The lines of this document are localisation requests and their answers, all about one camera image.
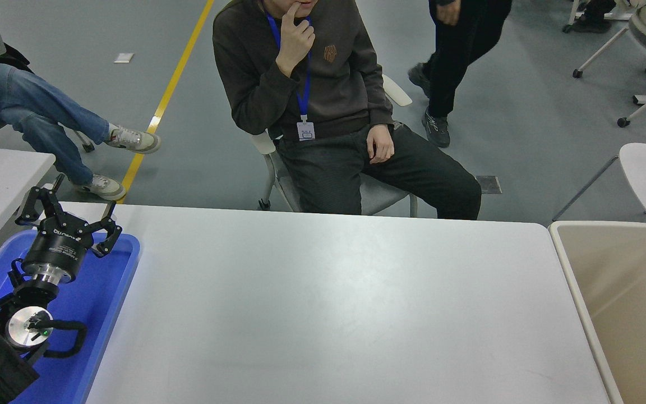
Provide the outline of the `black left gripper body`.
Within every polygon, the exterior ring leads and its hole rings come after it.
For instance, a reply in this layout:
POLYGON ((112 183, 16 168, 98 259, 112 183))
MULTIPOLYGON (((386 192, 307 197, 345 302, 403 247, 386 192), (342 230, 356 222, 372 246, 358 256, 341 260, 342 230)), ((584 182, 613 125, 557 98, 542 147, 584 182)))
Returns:
POLYGON ((46 218, 39 223, 38 235, 21 265, 26 274, 33 276, 49 267, 60 269, 66 277, 77 276, 86 251, 93 245, 93 237, 85 232, 85 221, 65 218, 63 222, 65 225, 55 218, 46 218))

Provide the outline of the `person's right hand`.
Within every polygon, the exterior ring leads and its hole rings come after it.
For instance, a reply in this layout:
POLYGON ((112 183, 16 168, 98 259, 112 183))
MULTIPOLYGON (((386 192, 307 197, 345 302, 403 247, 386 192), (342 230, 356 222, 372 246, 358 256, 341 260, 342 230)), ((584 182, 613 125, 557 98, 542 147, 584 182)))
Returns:
POLYGON ((271 1, 267 8, 280 15, 280 49, 276 64, 285 77, 290 77, 315 42, 315 29, 305 20, 315 1, 271 1))

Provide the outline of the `person's left hand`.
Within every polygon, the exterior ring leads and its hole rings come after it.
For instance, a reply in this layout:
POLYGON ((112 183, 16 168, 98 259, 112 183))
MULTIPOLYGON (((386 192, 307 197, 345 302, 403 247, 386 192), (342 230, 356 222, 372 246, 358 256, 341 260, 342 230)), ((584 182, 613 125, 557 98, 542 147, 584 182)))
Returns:
POLYGON ((367 133, 366 145, 370 164, 384 163, 395 153, 388 125, 372 126, 367 133))

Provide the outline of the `person's hand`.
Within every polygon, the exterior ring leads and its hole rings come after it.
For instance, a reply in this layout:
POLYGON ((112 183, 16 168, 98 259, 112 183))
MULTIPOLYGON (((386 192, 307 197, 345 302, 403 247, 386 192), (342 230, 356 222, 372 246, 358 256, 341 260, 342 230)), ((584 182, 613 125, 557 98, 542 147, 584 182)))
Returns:
POLYGON ((435 16, 436 19, 447 26, 455 26, 458 24, 462 1, 436 1, 435 2, 435 16))

